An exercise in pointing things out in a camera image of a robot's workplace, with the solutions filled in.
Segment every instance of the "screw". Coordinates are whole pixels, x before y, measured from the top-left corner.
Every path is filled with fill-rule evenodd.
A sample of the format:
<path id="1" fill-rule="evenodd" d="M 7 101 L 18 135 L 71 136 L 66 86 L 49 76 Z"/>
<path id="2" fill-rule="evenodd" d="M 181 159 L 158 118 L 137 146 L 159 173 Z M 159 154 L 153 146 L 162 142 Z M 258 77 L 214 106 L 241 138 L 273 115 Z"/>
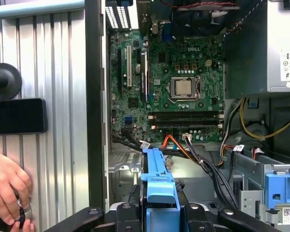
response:
<path id="1" fill-rule="evenodd" d="M 131 206 L 130 206 L 130 205 L 128 205 L 128 204 L 125 204 L 125 205 L 123 206 L 123 208 L 124 208 L 124 209 L 130 209 L 130 208 L 131 208 Z"/>
<path id="2" fill-rule="evenodd" d="M 97 213 L 98 213 L 98 211 L 96 209 L 92 209 L 89 211 L 89 214 L 97 214 Z"/>
<path id="3" fill-rule="evenodd" d="M 198 206 L 197 204 L 191 204 L 190 207 L 191 207 L 192 209 L 198 209 L 198 208 L 199 208 L 199 206 Z"/>
<path id="4" fill-rule="evenodd" d="M 234 214 L 234 212 L 232 210 L 230 210 L 230 209 L 225 209 L 225 210 L 223 210 L 223 212 L 225 214 L 227 214 L 227 215 L 233 215 Z"/>

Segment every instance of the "hand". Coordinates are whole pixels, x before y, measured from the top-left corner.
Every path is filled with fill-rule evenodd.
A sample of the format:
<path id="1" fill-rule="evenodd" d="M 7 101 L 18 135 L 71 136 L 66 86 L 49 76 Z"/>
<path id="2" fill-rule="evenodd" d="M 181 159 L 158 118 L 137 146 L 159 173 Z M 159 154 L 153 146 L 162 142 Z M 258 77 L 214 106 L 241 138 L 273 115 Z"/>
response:
<path id="1" fill-rule="evenodd" d="M 19 232 L 19 224 L 19 221 L 15 222 L 10 232 Z M 34 232 L 34 224 L 30 220 L 26 220 L 22 232 Z"/>
<path id="2" fill-rule="evenodd" d="M 13 225 L 20 217 L 14 190 L 22 206 L 27 208 L 32 191 L 31 180 L 21 167 L 0 154 L 0 218 L 8 225 Z"/>

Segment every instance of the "ribbed aluminum surface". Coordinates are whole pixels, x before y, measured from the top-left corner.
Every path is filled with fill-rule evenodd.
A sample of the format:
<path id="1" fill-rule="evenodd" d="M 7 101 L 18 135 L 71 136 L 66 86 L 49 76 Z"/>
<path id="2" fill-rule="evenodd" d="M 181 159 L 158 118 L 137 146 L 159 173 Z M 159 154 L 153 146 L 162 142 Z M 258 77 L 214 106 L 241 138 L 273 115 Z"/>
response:
<path id="1" fill-rule="evenodd" d="M 47 133 L 0 136 L 0 152 L 32 178 L 37 232 L 89 206 L 84 15 L 0 20 L 0 62 L 22 74 L 17 98 L 46 100 Z"/>

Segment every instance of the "cooling fan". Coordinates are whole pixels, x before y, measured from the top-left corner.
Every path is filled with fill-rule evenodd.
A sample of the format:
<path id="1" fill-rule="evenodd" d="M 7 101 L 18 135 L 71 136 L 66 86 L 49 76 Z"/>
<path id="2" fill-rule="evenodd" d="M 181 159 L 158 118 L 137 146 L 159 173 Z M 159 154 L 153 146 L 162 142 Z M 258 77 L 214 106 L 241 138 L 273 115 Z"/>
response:
<path id="1" fill-rule="evenodd" d="M 237 10 L 234 1 L 173 0 L 171 33 L 175 37 L 219 34 Z"/>

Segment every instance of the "finger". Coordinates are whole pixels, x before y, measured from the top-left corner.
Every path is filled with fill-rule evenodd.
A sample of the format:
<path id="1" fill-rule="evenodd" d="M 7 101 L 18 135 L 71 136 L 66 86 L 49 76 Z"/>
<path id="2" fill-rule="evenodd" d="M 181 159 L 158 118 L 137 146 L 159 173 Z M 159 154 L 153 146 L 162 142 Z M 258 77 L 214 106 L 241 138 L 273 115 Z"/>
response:
<path id="1" fill-rule="evenodd" d="M 27 208 L 29 206 L 29 191 L 25 183 L 18 176 L 13 176 L 9 182 L 17 191 L 23 208 Z"/>
<path id="2" fill-rule="evenodd" d="M 20 225 L 19 221 L 15 222 L 10 232 L 19 232 L 19 225 Z"/>
<path id="3" fill-rule="evenodd" d="M 21 168 L 18 168 L 18 170 L 16 171 L 16 174 L 25 183 L 25 185 L 27 186 L 29 194 L 31 194 L 32 183 L 31 183 L 31 180 L 30 180 L 30 177 L 28 176 L 28 174 L 24 170 L 22 170 Z"/>
<path id="4" fill-rule="evenodd" d="M 34 232 L 34 224 L 33 223 L 30 224 L 30 232 Z"/>
<path id="5" fill-rule="evenodd" d="M 4 204 L 4 201 L 1 196 L 0 196 L 0 218 L 8 225 L 13 225 L 15 222 L 12 214 L 9 212 L 8 208 Z"/>
<path id="6" fill-rule="evenodd" d="M 11 186 L 9 183 L 6 184 L 1 184 L 0 186 L 0 196 L 3 199 L 6 207 L 12 214 L 14 220 L 18 220 L 20 215 L 19 215 L 19 206 L 17 203 L 17 198 L 15 196 L 14 191 L 12 190 Z"/>
<path id="7" fill-rule="evenodd" d="M 31 232 L 30 220 L 26 220 L 23 225 L 23 232 Z"/>

